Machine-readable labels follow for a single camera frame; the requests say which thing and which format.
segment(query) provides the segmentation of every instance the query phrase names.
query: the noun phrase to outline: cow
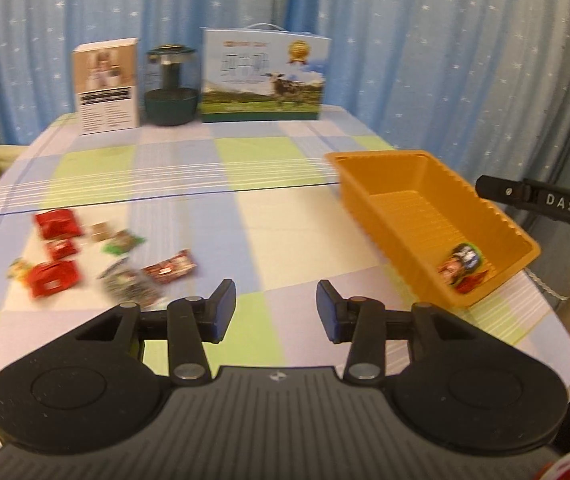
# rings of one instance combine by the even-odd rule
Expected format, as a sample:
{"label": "cow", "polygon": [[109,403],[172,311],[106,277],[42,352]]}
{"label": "cow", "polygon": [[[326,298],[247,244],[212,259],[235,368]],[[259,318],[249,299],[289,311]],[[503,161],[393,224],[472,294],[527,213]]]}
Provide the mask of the cow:
{"label": "cow", "polygon": [[283,79],[285,74],[267,73],[265,75],[270,78],[272,95],[281,107],[286,100],[297,104],[303,102],[304,85],[302,82]]}

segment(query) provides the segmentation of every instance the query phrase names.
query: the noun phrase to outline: plastic tray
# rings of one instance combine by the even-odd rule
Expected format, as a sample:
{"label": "plastic tray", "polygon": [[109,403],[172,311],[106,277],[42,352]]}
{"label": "plastic tray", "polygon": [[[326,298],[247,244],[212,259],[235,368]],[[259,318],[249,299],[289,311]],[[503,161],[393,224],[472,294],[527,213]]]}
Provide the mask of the plastic tray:
{"label": "plastic tray", "polygon": [[[427,152],[329,153],[345,207],[373,238],[420,301],[469,307],[540,254],[538,244],[493,203]],[[468,294],[436,268],[459,243],[483,256],[484,282]]]}

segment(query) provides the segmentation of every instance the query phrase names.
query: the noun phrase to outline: table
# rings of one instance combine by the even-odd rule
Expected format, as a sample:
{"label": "table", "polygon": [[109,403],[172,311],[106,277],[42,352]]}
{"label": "table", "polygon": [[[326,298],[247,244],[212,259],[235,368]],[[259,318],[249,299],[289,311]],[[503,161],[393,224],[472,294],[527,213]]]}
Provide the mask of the table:
{"label": "table", "polygon": [[[388,308],[415,300],[396,271],[339,201],[332,151],[391,147],[338,107],[319,121],[190,123],[82,135],[74,114],[43,132],[0,179],[0,370],[113,306],[96,281],[114,260],[100,244],[80,243],[81,285],[30,300],[6,279],[19,256],[47,259],[32,216],[73,206],[83,225],[107,221],[146,238],[130,253],[147,266],[183,248],[199,264],[166,286],[168,300],[208,296],[223,278],[236,282],[236,313],[225,340],[207,345],[212,372],[222,364],[335,365],[348,345],[332,345],[315,308],[328,278],[343,296],[366,295]],[[570,382],[570,338],[521,272],[460,316],[553,367]],[[163,342],[145,362],[167,373]],[[387,373],[409,358],[387,343]]]}

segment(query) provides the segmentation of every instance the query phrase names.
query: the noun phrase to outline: white box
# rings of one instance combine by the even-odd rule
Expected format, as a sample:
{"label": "white box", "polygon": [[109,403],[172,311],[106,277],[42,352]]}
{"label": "white box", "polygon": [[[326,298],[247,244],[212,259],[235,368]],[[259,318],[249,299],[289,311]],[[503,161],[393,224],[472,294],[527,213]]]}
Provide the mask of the white box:
{"label": "white box", "polygon": [[139,126],[137,41],[86,43],[72,52],[76,111],[85,133]]}
{"label": "white box", "polygon": [[330,42],[279,30],[206,28],[201,119],[318,119]]}

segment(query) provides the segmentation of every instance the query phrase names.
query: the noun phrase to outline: blue curtain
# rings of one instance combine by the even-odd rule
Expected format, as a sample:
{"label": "blue curtain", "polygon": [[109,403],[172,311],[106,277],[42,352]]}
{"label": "blue curtain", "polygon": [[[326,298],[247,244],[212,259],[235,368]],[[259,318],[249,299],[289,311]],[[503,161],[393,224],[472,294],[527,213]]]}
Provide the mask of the blue curtain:
{"label": "blue curtain", "polygon": [[471,181],[561,157],[570,0],[289,0],[286,27],[332,38],[325,101],[395,146]]}
{"label": "blue curtain", "polygon": [[70,52],[79,44],[139,38],[201,46],[201,27],[271,22],[279,0],[0,0],[0,142],[28,144],[73,111]]}

